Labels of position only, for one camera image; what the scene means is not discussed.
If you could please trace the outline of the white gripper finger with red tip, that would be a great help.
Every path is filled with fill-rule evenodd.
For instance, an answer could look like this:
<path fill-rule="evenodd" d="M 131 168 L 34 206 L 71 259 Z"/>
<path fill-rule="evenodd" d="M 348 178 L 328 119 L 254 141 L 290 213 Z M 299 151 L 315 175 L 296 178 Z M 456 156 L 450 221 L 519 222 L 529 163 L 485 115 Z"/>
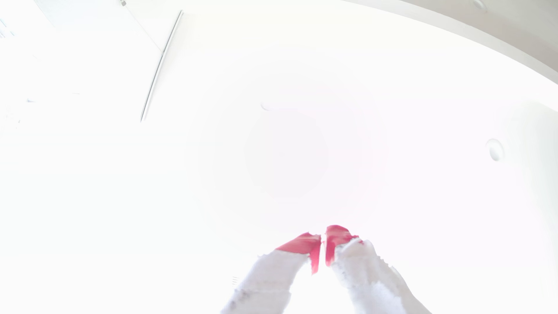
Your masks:
<path fill-rule="evenodd" d="M 321 235 L 306 232 L 260 256 L 220 313 L 283 313 L 304 265 L 311 275 L 318 272 L 320 250 Z"/>
<path fill-rule="evenodd" d="M 347 291 L 355 313 L 429 313 L 371 241 L 339 225 L 325 231 L 325 263 Z"/>

